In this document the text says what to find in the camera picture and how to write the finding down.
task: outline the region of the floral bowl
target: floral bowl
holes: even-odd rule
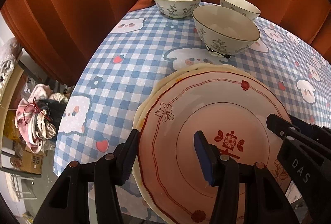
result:
[[[244,15],[219,5],[202,5],[193,11],[201,40],[220,54],[237,54],[260,38],[257,26]]]
[[[237,11],[250,20],[254,20],[261,14],[261,11],[255,5],[246,0],[220,0],[220,2],[221,6]]]
[[[192,14],[201,0],[154,0],[158,9],[173,19],[181,19]]]

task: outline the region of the screw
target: screw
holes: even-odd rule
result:
[[[106,159],[107,161],[110,161],[110,160],[112,160],[113,158],[115,158],[115,155],[114,155],[113,153],[108,153],[108,154],[105,155],[105,159]]]
[[[263,168],[264,168],[264,163],[262,163],[262,162],[257,162],[257,163],[255,164],[255,166],[256,166],[257,168],[259,168],[259,169],[263,169]]]
[[[225,154],[221,155],[219,158],[220,158],[221,161],[228,161],[230,159],[230,157],[228,155],[225,155]]]
[[[78,161],[71,161],[70,163],[69,163],[69,166],[70,167],[76,167],[78,165]]]

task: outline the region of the gingham pattern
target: gingham pattern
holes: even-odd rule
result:
[[[81,75],[72,95],[84,94],[91,99],[85,134],[59,133],[54,158],[55,173],[62,172],[72,160],[87,163],[103,156],[105,153],[96,149],[97,141],[104,138],[109,140],[107,152],[113,152],[118,143],[125,141],[132,129],[138,106],[149,96],[156,82],[173,72],[172,63],[164,59],[167,51],[179,47],[205,48],[194,31],[192,17],[170,20],[161,15],[156,6],[127,13],[124,17],[137,18],[145,18],[143,28],[124,34],[110,33]],[[255,23],[269,52],[247,49],[232,56],[227,64],[243,69],[268,86],[289,114],[307,122],[314,118],[315,124],[330,127],[330,64],[322,64],[321,55],[317,51],[302,40],[299,40],[299,45],[295,44],[286,36],[287,31],[274,23],[263,18],[257,18]],[[175,28],[170,29],[169,25],[174,25]],[[274,28],[284,42],[279,43],[269,38],[263,28]],[[123,61],[113,63],[113,58],[119,54],[124,55]],[[312,56],[321,63],[321,69],[316,67]],[[308,63],[316,67],[321,82],[308,78]],[[91,86],[98,79],[99,87],[93,89]],[[304,101],[296,87],[298,79],[308,80],[315,87],[315,104]],[[284,91],[279,89],[279,82],[286,87]],[[65,126],[61,124],[60,130],[65,131],[64,129]],[[132,176],[123,188],[130,195],[141,198]],[[122,211],[127,212],[130,199],[125,200],[119,196],[119,201]],[[162,222],[150,209],[143,207],[141,210],[147,210],[146,219]],[[130,210],[129,213],[137,217],[142,215]]]

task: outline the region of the pile of clothes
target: pile of clothes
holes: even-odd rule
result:
[[[28,99],[23,98],[16,110],[15,125],[32,152],[49,149],[66,109],[68,98],[44,84],[37,84]]]
[[[22,46],[16,38],[9,39],[6,44],[0,47],[0,89],[2,89],[8,75],[14,70],[21,51]]]

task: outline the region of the blue checkered tablecloth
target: blue checkered tablecloth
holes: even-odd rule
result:
[[[207,52],[191,16],[171,20],[156,6],[127,13],[96,50],[73,91],[59,129],[54,172],[59,175],[70,161],[92,162],[113,152],[125,142],[135,111],[153,86],[199,62],[242,69],[269,87],[289,114],[331,127],[330,64],[278,25],[263,18],[255,23],[260,40],[226,60]],[[117,192],[122,212],[163,222],[132,176]]]

